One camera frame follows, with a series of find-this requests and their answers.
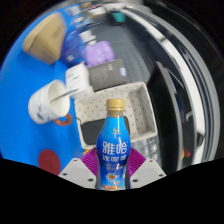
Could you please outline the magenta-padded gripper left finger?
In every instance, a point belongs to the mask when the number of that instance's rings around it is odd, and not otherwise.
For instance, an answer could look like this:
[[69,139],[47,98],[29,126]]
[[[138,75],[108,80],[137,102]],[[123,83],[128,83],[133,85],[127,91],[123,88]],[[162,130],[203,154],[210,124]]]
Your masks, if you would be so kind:
[[89,150],[81,158],[73,158],[59,176],[78,186],[95,189],[99,179],[99,162],[96,149]]

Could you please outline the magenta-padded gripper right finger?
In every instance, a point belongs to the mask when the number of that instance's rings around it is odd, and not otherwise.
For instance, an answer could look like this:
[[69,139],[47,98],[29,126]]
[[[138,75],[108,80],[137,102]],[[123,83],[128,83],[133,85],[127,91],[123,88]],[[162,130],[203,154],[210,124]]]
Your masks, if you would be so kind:
[[128,158],[128,186],[136,189],[157,181],[166,174],[154,159],[146,159],[132,148]]

